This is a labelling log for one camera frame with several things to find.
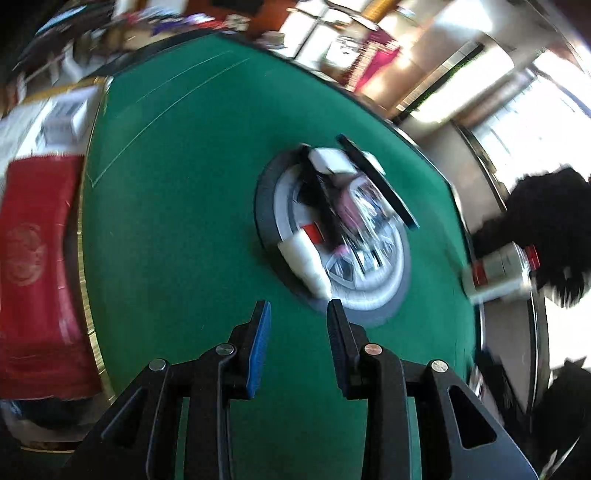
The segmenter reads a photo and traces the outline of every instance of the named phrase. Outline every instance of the white box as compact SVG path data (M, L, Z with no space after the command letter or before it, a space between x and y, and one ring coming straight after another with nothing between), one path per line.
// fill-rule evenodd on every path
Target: white box
M41 131L48 145L75 145L87 127L88 100L63 100L45 117Z

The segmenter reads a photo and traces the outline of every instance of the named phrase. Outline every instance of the red bottle cap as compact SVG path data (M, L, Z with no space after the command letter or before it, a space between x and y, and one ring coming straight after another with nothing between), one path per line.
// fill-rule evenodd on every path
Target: red bottle cap
M530 263L530 269L532 271L537 270L540 267L540 259L535 247L533 245L525 247L525 254L527 255L527 260Z

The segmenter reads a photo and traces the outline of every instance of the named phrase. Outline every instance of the metal screw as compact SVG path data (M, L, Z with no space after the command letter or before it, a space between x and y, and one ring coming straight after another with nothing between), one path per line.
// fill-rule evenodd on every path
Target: metal screw
M431 368L434 369L437 373L444 373L447 372L447 363L445 363L443 360L435 360L432 364L431 364Z
M364 347L365 353L369 355L379 355L382 353L382 347L380 347L377 343L368 343Z
M216 347L216 353L221 356L231 355L234 353L234 346L229 343L220 343Z
M166 360L162 360L161 358L155 358L149 364L149 368L152 372L160 372L161 370L164 370L164 367L166 367Z

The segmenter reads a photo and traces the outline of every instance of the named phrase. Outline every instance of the green felt table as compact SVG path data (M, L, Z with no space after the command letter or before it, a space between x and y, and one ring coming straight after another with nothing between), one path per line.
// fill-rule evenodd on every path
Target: green felt table
M232 404L240 480L360 478L366 402L342 398L326 319L275 276L253 216L270 159L301 142L336 147L338 133L380 160L420 224L408 233L408 296L369 338L403 359L443 359L465 377L477 331L459 280L468 258L449 185L351 98L215 34L117 74L95 123L83 255L115 391L153 358L197 358L248 321L256 300L271 302L261 388L253 401Z

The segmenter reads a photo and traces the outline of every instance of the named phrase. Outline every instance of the plastic bottle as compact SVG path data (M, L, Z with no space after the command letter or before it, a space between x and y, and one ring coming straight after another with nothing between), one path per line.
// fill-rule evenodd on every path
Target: plastic bottle
M280 242L277 247L291 271L308 287L317 299L330 300L332 288L329 276L312 240L303 230Z
M472 304L531 291L530 271L540 266L533 246L511 242L464 268L462 284Z

